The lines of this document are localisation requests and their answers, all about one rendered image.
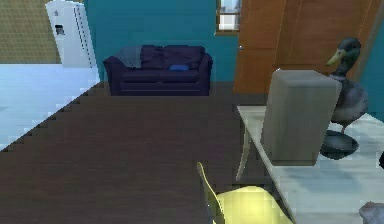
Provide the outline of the grey throw blanket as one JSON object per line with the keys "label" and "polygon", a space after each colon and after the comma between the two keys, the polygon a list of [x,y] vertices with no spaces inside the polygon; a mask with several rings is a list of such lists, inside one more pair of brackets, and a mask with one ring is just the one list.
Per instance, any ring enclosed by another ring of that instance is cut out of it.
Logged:
{"label": "grey throw blanket", "polygon": [[141,67],[141,45],[138,46],[125,46],[122,47],[117,53],[116,57],[126,66],[133,68]]}

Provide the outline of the yellow chair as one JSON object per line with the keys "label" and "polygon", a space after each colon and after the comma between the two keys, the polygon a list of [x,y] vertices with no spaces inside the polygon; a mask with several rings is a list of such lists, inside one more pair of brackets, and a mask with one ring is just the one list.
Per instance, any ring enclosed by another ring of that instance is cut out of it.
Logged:
{"label": "yellow chair", "polygon": [[216,194],[201,162],[196,163],[210,224],[294,224],[275,198],[257,186]]}

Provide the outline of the white fridge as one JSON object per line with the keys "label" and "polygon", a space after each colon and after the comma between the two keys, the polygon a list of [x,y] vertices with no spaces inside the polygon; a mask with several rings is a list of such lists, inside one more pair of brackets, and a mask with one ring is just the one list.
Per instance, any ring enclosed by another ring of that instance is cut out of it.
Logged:
{"label": "white fridge", "polygon": [[45,4],[61,64],[65,68],[96,66],[85,5],[67,0]]}

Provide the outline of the wood framed window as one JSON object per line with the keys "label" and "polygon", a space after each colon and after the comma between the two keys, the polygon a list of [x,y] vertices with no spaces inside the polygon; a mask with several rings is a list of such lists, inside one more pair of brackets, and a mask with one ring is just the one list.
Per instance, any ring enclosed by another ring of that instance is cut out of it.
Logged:
{"label": "wood framed window", "polygon": [[216,36],[235,36],[239,33],[241,6],[242,0],[216,0]]}

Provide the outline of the dark blue sofa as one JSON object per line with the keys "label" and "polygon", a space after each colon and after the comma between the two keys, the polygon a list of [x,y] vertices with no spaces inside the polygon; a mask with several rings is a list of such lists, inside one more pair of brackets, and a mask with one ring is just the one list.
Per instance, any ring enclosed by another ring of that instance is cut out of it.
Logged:
{"label": "dark blue sofa", "polygon": [[[202,46],[142,45],[141,67],[126,67],[116,56],[103,60],[112,96],[208,96],[212,57]],[[185,64],[188,71],[170,71]]]}

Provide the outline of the brown wooden door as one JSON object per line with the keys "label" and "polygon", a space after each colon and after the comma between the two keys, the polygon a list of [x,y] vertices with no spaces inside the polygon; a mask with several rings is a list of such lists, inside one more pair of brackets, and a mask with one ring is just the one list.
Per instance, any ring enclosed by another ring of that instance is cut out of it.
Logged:
{"label": "brown wooden door", "polygon": [[315,70],[330,74],[327,61],[345,37],[362,44],[348,73],[361,76],[384,0],[243,0],[233,91],[264,94],[274,70]]}

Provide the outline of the grey duck figurine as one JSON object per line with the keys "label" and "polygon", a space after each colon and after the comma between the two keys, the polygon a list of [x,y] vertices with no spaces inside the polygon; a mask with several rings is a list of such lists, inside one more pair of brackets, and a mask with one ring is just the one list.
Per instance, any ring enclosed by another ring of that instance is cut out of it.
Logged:
{"label": "grey duck figurine", "polygon": [[335,106],[331,122],[342,126],[340,131],[328,130],[320,153],[334,160],[352,155],[359,143],[345,133],[345,129],[368,111],[368,93],[359,83],[347,78],[360,56],[361,43],[357,37],[344,38],[328,60],[327,66],[339,62],[329,78],[339,81],[342,88]]}

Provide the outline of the white marble table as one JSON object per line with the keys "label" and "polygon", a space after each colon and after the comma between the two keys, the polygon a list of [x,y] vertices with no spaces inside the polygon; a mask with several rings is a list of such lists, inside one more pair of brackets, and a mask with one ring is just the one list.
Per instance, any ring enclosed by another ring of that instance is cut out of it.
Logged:
{"label": "white marble table", "polygon": [[252,141],[295,224],[363,224],[359,209],[384,203],[384,123],[365,114],[346,133],[359,143],[352,155],[332,160],[320,155],[313,166],[274,166],[260,135],[263,106],[239,106],[245,137]]}

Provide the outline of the grey round object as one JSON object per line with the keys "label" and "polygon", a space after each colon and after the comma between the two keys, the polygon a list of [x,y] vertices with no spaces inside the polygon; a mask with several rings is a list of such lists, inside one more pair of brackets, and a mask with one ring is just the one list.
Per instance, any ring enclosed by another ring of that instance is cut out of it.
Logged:
{"label": "grey round object", "polygon": [[359,209],[363,224],[384,224],[384,203],[367,202]]}

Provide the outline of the grey box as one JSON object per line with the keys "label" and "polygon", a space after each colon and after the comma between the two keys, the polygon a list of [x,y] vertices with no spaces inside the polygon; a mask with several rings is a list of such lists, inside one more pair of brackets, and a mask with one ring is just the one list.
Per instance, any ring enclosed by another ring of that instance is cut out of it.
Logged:
{"label": "grey box", "polygon": [[342,85],[314,70],[273,72],[261,144],[275,166],[313,166]]}

